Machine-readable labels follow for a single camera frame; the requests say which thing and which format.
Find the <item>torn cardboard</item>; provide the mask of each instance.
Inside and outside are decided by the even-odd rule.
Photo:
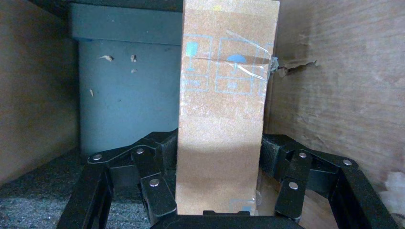
[[[271,0],[184,1],[179,214],[255,211],[278,6]]]

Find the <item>wooden wall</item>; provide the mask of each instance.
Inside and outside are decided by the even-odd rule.
[[[405,1],[281,0],[268,131],[356,160],[377,188],[405,172]]]
[[[75,52],[64,21],[0,1],[0,185],[77,146]]]

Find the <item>white debris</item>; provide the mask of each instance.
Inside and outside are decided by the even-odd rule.
[[[136,55],[132,55],[131,56],[131,62],[136,62],[137,61],[137,56]]]
[[[106,60],[108,60],[108,61],[110,61],[110,62],[114,60],[114,58],[113,58],[112,56],[108,56],[108,55],[99,57],[99,59],[106,59]]]

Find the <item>blue printed icon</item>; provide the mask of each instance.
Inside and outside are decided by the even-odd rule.
[[[186,47],[186,56],[190,58],[189,67],[187,71],[194,71],[195,69],[192,66],[192,58],[197,55],[198,43],[197,42],[187,42]]]
[[[238,63],[246,63],[246,58],[239,54],[229,56],[226,60],[229,62],[234,62],[234,70],[231,72],[232,75],[236,74],[236,71],[238,70]]]

